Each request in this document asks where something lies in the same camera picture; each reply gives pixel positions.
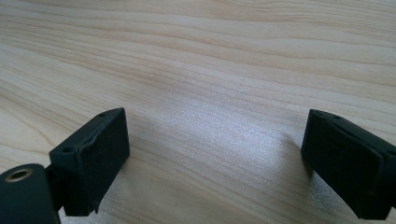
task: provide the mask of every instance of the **light wood surface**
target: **light wood surface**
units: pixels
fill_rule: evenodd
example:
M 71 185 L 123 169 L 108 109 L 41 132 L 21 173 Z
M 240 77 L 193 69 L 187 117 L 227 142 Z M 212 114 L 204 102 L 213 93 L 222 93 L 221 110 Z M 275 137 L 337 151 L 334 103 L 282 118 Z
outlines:
M 395 66 L 395 1 L 0 0 L 0 172 L 122 106 L 131 157 L 63 223 L 371 223 L 300 146 L 310 108 L 395 145 Z

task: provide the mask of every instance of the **black plastic part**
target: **black plastic part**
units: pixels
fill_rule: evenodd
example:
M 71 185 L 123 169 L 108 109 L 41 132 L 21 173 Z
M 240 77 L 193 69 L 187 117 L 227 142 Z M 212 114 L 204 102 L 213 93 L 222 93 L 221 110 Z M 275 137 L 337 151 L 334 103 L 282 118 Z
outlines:
M 0 175 L 0 223 L 60 223 L 43 166 L 26 164 Z
M 97 115 L 49 153 L 55 201 L 64 205 L 68 216 L 97 213 L 129 154 L 124 109 Z M 64 193 L 59 192 L 62 183 L 55 181 L 58 177 L 64 183 Z
M 396 202 L 395 146 L 346 119 L 310 110 L 301 152 L 359 218 L 387 218 Z

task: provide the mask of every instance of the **round hole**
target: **round hole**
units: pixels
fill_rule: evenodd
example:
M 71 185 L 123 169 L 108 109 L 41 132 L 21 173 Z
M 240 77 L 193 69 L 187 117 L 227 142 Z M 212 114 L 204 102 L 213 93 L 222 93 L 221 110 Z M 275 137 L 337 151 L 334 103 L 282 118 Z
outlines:
M 64 150 L 62 150 L 62 152 L 69 153 L 69 152 L 72 152 L 73 150 L 74 149 L 72 147 L 66 147 L 66 148 L 64 148 Z
M 18 182 L 20 180 L 23 180 L 24 178 L 28 177 L 33 173 L 32 169 L 21 169 L 19 171 L 15 171 L 14 173 L 8 175 L 6 177 L 7 182 Z

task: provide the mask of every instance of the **screw hole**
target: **screw hole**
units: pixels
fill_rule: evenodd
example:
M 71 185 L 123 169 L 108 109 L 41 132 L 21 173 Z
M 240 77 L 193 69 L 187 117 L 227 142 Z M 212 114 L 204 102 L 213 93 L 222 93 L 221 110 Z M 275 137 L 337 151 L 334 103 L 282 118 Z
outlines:
M 20 180 L 23 180 L 24 178 L 28 177 L 29 175 L 31 175 L 33 172 L 32 169 L 22 169 L 19 171 L 15 171 L 14 173 L 8 175 L 6 177 L 6 181 L 7 182 L 18 182 Z
M 70 153 L 70 152 L 72 152 L 74 149 L 72 148 L 72 147 L 66 147 L 66 148 L 64 148 L 64 150 L 62 150 L 62 152 L 64 152 L 64 153 Z

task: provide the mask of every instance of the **wooden table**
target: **wooden table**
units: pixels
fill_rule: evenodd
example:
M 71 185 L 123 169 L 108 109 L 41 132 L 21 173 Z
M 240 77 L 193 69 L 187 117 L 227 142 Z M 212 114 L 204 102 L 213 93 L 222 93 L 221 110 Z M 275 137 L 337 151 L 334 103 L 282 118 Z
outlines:
M 122 106 L 131 157 L 63 223 L 370 223 L 300 146 L 310 108 L 396 145 L 395 66 L 394 1 L 0 0 L 0 172 Z

